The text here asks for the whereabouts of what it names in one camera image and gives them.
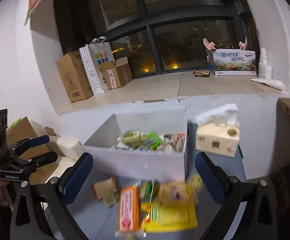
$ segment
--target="cardboard box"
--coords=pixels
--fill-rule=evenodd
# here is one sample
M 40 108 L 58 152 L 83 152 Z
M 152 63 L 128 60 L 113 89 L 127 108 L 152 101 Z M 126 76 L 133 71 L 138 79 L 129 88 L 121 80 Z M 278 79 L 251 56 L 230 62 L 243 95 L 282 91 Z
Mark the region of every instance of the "cardboard box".
M 38 137 L 37 133 L 32 127 L 27 116 L 24 117 L 17 124 L 15 124 L 12 128 L 6 131 L 7 145 L 16 143 L 26 137 L 28 138 Z M 49 151 L 51 151 L 51 149 L 49 149 L 46 144 L 43 144 L 43 145 L 28 149 L 26 152 L 24 152 L 20 156 L 20 158 L 24 160 L 28 160 L 30 158 L 33 158 L 35 156 L 41 155 Z M 31 184 L 45 183 L 46 179 L 49 178 L 49 176 L 56 170 L 57 167 L 58 167 L 58 164 L 54 162 L 46 166 L 37 168 L 37 171 L 29 177 L 30 183 Z
M 72 103 L 93 95 L 79 51 L 66 54 L 57 62 L 57 67 Z
M 108 89 L 120 88 L 133 80 L 127 57 L 100 64 Z
M 140 152 L 111 150 L 117 138 L 127 130 L 162 136 L 166 133 L 185 133 L 181 152 Z M 133 179 L 156 179 L 159 182 L 185 181 L 187 164 L 187 117 L 184 107 L 156 109 L 133 113 L 113 114 L 84 143 L 93 155 L 99 171 Z

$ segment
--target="yellow package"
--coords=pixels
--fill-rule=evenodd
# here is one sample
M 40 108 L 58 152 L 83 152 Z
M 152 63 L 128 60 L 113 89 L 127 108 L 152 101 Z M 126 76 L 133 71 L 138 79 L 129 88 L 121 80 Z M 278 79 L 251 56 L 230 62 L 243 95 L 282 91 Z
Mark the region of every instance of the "yellow package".
M 147 233 L 185 231 L 195 229 L 198 225 L 195 206 L 192 203 L 161 206 L 159 202 L 143 202 L 141 211 L 146 213 L 141 229 Z
M 168 182 L 159 187 L 158 200 L 164 206 L 186 205 L 195 201 L 195 194 L 185 182 Z

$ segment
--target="white bottle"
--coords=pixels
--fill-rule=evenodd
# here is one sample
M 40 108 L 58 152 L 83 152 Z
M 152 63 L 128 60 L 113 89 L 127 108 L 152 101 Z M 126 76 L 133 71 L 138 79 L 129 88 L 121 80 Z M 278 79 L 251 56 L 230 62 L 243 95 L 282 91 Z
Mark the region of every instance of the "white bottle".
M 272 67 L 267 63 L 266 51 L 263 48 L 261 48 L 260 63 L 258 64 L 258 77 L 272 79 Z

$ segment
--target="paper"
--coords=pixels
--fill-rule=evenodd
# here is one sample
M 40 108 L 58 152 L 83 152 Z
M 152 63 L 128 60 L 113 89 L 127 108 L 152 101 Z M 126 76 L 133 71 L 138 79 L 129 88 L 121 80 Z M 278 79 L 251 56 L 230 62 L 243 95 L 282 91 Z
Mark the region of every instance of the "paper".
M 237 112 L 236 104 L 225 104 L 195 116 L 195 120 L 198 126 L 209 122 L 234 126 L 237 121 Z
M 112 86 L 112 88 L 117 88 L 113 70 L 109 69 L 109 70 L 107 70 L 107 73 L 109 76 L 110 85 Z
M 262 78 L 252 78 L 251 79 L 254 82 L 261 83 L 263 85 L 267 85 L 269 87 L 284 91 L 284 84 L 280 80 L 276 79 L 262 79 Z

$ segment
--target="table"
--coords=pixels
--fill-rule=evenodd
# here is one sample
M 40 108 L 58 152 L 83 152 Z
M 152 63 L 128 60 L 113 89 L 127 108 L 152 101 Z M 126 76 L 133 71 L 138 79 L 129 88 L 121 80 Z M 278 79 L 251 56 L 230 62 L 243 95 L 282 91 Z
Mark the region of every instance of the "table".
M 194 158 L 198 153 L 195 150 L 195 133 L 197 124 L 190 123 L 188 124 L 188 127 L 189 145 L 187 176 L 190 176 L 191 174 L 197 172 L 194 167 Z M 239 151 L 236 152 L 233 158 L 210 153 L 207 153 L 207 156 L 215 165 L 220 166 L 228 176 L 235 175 L 241 181 L 246 181 L 243 163 Z M 75 202 L 68 206 L 68 210 L 74 217 L 77 224 L 80 226 L 85 235 L 92 240 L 124 239 L 123 237 L 115 238 L 118 205 L 106 208 L 103 201 L 97 201 L 93 198 L 91 190 L 91 186 L 95 182 L 108 179 L 110 177 L 111 175 L 100 173 L 96 168 L 93 168 L 81 191 L 79 192 Z M 118 187 L 128 186 L 134 184 L 135 182 L 136 181 L 132 179 L 120 177 L 117 178 Z M 206 187 L 201 190 L 198 198 L 200 201 L 200 205 L 196 207 L 198 228 L 176 233 L 147 234 L 147 237 L 144 238 L 144 240 L 199 239 L 211 224 L 215 215 L 218 213 L 220 205 L 213 201 Z M 241 203 L 225 239 L 231 239 L 233 237 L 235 230 L 241 220 L 245 205 L 246 203 Z M 55 237 L 59 240 L 63 239 L 60 232 L 57 230 L 53 217 L 50 215 L 48 209 L 46 210 L 45 214 Z

